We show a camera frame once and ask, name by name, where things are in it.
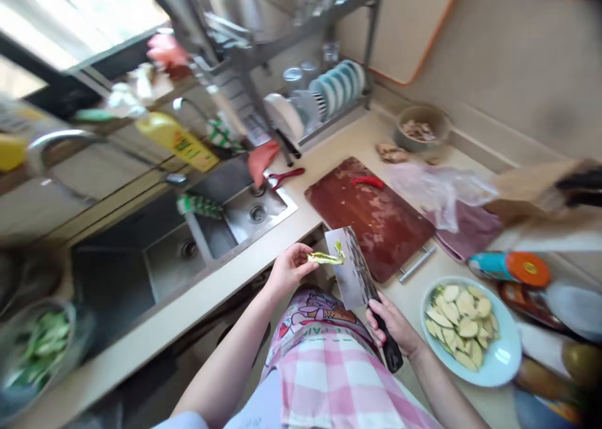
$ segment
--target kitchen counter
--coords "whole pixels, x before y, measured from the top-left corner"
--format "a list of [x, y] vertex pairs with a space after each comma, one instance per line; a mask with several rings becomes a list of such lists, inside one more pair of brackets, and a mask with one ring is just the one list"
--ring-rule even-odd
[[[98, 357], [71, 373], [64, 382], [43, 396], [14, 427], [56, 428], [70, 421], [266, 269], [286, 247], [321, 225], [322, 219], [305, 200], [304, 191], [345, 158], [357, 157], [383, 181], [390, 183], [389, 175], [393, 166], [379, 160], [374, 144], [389, 141], [392, 131], [393, 124], [376, 111], [365, 112], [355, 122], [311, 148], [295, 163], [296, 167], [306, 169], [305, 174], [285, 181], [284, 185], [298, 206], [296, 212]], [[441, 158], [441, 165], [471, 169], [483, 176], [492, 174], [450, 146], [446, 147]], [[280, 157], [270, 168], [270, 172], [286, 170]], [[390, 280], [381, 288], [422, 334], [421, 298], [432, 281], [445, 275], [472, 276], [465, 266], [457, 264], [437, 249], [403, 285]], [[408, 362], [398, 374], [416, 397], [426, 403]], [[511, 386], [485, 389], [459, 379], [457, 383], [492, 428], [519, 427], [514, 416]]]

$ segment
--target cleaver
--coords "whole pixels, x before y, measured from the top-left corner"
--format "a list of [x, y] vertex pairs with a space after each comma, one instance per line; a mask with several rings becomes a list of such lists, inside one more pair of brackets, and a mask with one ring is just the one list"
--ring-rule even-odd
[[[341, 250], [345, 256], [342, 265], [334, 265], [334, 273], [337, 276], [345, 308], [353, 310], [358, 307], [365, 307], [368, 305], [368, 300], [370, 299], [380, 302], [376, 286], [374, 286], [374, 282], [372, 281], [366, 259], [357, 242], [353, 228], [347, 226], [327, 231], [324, 234], [329, 254], [335, 257], [339, 256], [339, 252], [335, 248], [335, 244], [338, 241], [341, 243]], [[378, 323], [378, 328], [387, 336], [387, 341], [383, 346], [384, 359], [389, 371], [395, 373], [403, 365], [401, 351], [387, 330], [383, 319], [374, 312], [372, 314], [374, 314], [374, 318]]]

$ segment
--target stainless steel sink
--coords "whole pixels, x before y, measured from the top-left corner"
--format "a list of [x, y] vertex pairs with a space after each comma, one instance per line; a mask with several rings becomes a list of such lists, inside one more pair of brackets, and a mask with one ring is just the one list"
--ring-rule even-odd
[[286, 192], [250, 184], [246, 158], [211, 174], [192, 174], [187, 192], [223, 205], [223, 219], [177, 212], [167, 191], [71, 249], [76, 297], [92, 309], [98, 331], [88, 358], [248, 248], [292, 214]]

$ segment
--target hand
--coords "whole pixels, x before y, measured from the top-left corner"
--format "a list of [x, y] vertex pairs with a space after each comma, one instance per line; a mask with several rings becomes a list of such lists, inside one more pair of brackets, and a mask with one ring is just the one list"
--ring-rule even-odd
[[412, 359], [412, 357], [417, 354], [419, 348], [424, 345], [424, 341], [394, 303], [387, 299], [380, 291], [378, 292], [378, 297], [381, 299], [382, 303], [370, 299], [368, 302], [369, 308], [366, 309], [366, 317], [370, 327], [372, 327], [374, 337], [376, 338], [376, 344], [378, 344], [379, 347], [382, 347], [386, 340], [386, 335], [378, 328], [378, 324], [376, 323], [376, 319], [372, 312], [383, 318], [389, 333], [399, 345], [401, 354]]
[[278, 300], [294, 291], [303, 277], [318, 269], [318, 263], [307, 262], [307, 254], [313, 251], [301, 243], [287, 248], [276, 258], [264, 289]]

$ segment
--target yellow bottle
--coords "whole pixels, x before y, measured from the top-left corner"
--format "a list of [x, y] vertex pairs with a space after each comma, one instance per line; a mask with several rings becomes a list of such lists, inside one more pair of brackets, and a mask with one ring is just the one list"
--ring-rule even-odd
[[0, 134], [0, 171], [19, 167], [27, 158], [27, 141], [19, 136]]
[[206, 172], [219, 162], [203, 143], [163, 112], [150, 112], [136, 120], [138, 131], [164, 146], [192, 167]]

